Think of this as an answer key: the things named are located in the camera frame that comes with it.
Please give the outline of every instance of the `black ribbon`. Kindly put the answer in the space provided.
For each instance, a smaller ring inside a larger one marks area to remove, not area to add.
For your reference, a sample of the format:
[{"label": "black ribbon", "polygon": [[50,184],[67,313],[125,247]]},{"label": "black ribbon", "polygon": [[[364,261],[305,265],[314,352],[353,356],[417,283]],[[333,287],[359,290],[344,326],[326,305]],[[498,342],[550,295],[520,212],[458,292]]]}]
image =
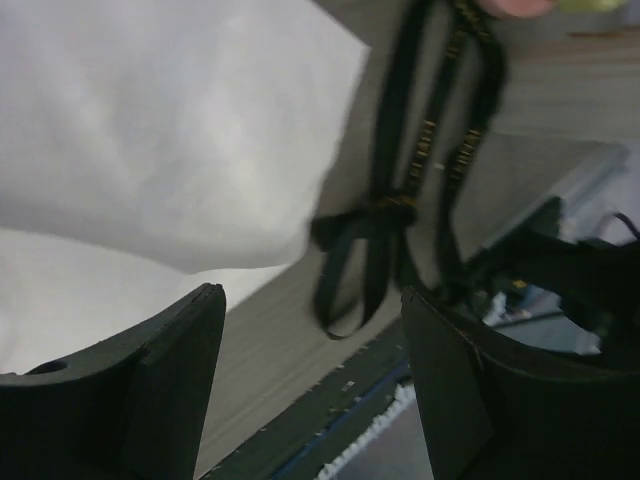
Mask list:
[{"label": "black ribbon", "polygon": [[504,78],[504,60],[498,43],[493,39],[476,7],[467,0],[452,2],[455,15],[451,34],[402,188],[393,188],[393,177],[400,156],[410,87],[416,69],[423,25],[432,4],[430,0],[414,0],[402,22],[378,107],[368,205],[348,213],[318,218],[312,223],[312,237],[319,248],[327,252],[313,306],[322,328],[331,338],[344,338],[330,329],[358,303],[354,300],[342,309],[334,310],[334,301],[356,240],[367,240],[363,281],[364,311],[360,326],[373,317],[386,296],[391,279],[394,247],[397,247],[396,282],[400,286],[421,284],[418,270],[409,252],[405,231],[416,220],[416,200],[424,180],[427,161],[450,97],[463,48],[468,34],[471,33],[480,45],[485,72],[476,92],[474,113],[469,120],[468,133],[462,146],[452,152],[447,163],[436,240],[437,251],[446,258],[438,262],[443,282],[458,282],[464,277],[464,267],[451,228],[451,210],[471,164],[471,160],[467,160],[469,154],[472,158],[475,153],[475,148],[469,152],[468,144],[472,141],[477,148],[479,138],[481,139],[482,133],[486,131],[489,118],[497,108]]}]

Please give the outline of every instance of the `white cloth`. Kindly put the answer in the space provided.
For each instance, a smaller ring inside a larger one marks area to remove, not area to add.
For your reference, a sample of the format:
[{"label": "white cloth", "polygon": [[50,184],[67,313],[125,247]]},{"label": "white cloth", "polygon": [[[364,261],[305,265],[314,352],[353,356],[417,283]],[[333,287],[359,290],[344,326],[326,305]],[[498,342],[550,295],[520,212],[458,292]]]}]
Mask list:
[{"label": "white cloth", "polygon": [[214,269],[299,258],[366,53],[315,4],[0,0],[0,15],[0,371],[202,281],[232,278],[240,299],[282,270]]}]

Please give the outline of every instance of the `yellow-green object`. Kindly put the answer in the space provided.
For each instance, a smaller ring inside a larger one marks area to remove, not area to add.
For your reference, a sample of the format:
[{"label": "yellow-green object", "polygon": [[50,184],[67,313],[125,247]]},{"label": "yellow-green object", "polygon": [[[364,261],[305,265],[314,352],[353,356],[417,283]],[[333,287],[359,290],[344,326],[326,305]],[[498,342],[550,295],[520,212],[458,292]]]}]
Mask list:
[{"label": "yellow-green object", "polygon": [[626,4],[628,0],[557,0],[564,12],[609,12]]}]

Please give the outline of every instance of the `pink object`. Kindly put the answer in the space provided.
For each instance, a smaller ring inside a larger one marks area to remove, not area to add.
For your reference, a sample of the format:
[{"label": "pink object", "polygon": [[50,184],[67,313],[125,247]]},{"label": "pink object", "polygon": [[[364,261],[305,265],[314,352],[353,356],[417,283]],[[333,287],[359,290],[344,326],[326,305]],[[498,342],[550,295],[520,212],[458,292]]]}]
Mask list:
[{"label": "pink object", "polygon": [[553,0],[476,0],[480,8],[497,18],[533,18],[550,12]]}]

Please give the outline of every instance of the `black cable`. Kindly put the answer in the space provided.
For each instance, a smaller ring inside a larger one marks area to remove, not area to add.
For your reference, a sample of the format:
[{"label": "black cable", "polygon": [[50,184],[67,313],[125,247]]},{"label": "black cable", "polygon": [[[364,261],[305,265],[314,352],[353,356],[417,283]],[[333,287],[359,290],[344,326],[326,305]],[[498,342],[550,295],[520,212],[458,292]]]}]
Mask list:
[{"label": "black cable", "polygon": [[565,318],[566,315],[564,314],[564,312],[558,310],[558,311],[554,311],[554,312],[546,312],[546,313],[541,313],[539,315],[534,315],[532,317],[529,318],[522,318],[519,320],[513,320],[513,321],[506,321],[504,323],[498,323],[497,325],[494,325],[493,328],[495,330],[504,330],[505,328],[509,328],[509,327],[519,327],[522,325],[527,325],[529,323],[537,323],[537,322],[542,322],[545,320],[555,320],[558,318]]},{"label": "black cable", "polygon": [[633,223],[633,221],[629,217],[627,217],[624,213],[620,213],[620,212],[614,213],[613,216],[614,218],[617,218],[622,223],[624,223],[629,229],[629,231],[633,234],[633,236],[636,237],[637,240],[640,240],[640,230],[638,230],[638,227],[636,227],[636,225]]}]

